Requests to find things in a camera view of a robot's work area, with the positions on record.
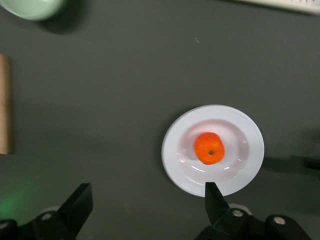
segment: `white bowl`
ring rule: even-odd
[[[194,141],[204,132],[220,136],[225,148],[222,161],[205,165],[196,157]],[[226,196],[251,182],[264,151],[262,134],[246,114],[229,106],[206,105],[186,112],[171,125],[162,144],[162,163],[182,190],[204,197],[206,182],[215,182]]]
[[[20,18],[42,21],[55,15],[66,0],[0,0],[0,5]]]

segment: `table surface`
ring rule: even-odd
[[[24,224],[92,183],[79,240],[194,239],[204,198],[162,165],[182,113],[221,104],[264,138],[254,180],[229,195],[261,220],[294,218],[320,239],[320,18],[223,0],[73,0],[45,22],[0,7],[11,58],[14,154],[0,156],[0,217]]]

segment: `screw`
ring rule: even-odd
[[[242,211],[240,211],[240,210],[233,210],[232,213],[236,217],[242,217],[244,215],[244,213]]]
[[[285,225],[286,224],[286,220],[284,220],[282,217],[280,216],[275,216],[273,218],[273,221],[276,223],[276,224],[280,224],[280,225]]]
[[[6,227],[8,227],[8,225],[9,225],[8,222],[0,224],[0,230],[5,229]]]
[[[45,215],[43,215],[41,217],[41,220],[45,221],[45,220],[48,220],[49,218],[51,218],[51,214],[50,213],[46,213]]]

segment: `orange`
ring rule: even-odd
[[[206,165],[220,162],[225,156],[225,147],[219,135],[214,132],[201,133],[194,141],[194,152]]]

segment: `wooden block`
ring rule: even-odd
[[[0,154],[13,151],[12,96],[9,58],[0,54]]]

